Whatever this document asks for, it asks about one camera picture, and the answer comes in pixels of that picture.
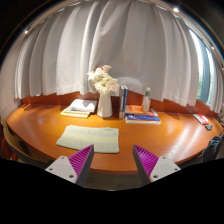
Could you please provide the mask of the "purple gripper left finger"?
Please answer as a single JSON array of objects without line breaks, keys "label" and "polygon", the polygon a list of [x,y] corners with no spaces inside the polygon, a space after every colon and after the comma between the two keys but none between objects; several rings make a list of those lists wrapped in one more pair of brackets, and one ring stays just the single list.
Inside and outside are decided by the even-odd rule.
[{"label": "purple gripper left finger", "polygon": [[84,186],[94,156],[94,146],[90,145],[71,156],[60,156],[46,171],[66,179],[79,186]]}]

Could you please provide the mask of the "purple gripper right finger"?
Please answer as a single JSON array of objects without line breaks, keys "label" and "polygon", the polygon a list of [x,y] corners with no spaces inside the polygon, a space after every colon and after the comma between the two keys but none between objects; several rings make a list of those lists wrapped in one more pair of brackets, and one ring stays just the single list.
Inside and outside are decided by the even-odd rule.
[{"label": "purple gripper right finger", "polygon": [[143,184],[149,184],[175,173],[180,168],[166,156],[156,156],[150,151],[134,145],[133,157]]}]

